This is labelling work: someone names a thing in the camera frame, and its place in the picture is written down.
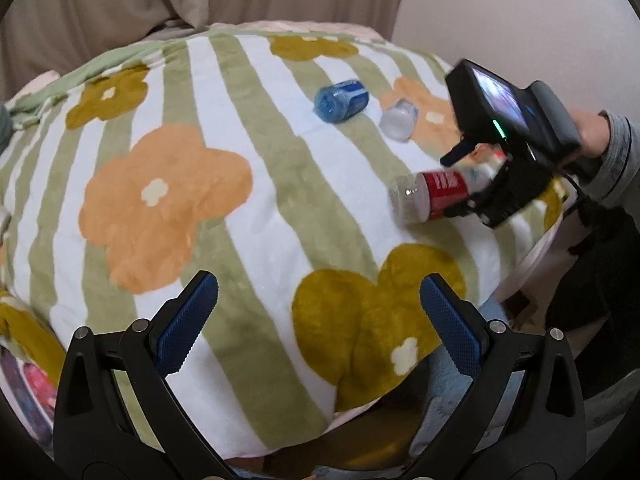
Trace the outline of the grey sleeved forearm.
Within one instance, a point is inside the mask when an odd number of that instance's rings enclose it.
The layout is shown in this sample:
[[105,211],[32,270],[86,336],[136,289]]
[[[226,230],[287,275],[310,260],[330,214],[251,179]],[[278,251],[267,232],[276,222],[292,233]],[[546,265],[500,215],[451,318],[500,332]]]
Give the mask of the grey sleeved forearm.
[[622,206],[639,223],[639,125],[606,110],[600,116],[608,122],[610,140],[586,194],[602,206]]

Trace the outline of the person's right hand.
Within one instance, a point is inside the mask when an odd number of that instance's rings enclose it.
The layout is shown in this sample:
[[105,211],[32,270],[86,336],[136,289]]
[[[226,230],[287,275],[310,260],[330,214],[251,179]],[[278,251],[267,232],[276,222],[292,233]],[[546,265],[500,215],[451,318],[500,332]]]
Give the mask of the person's right hand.
[[570,110],[570,117],[582,138],[582,154],[588,158],[603,155],[611,137],[608,118],[582,110]]

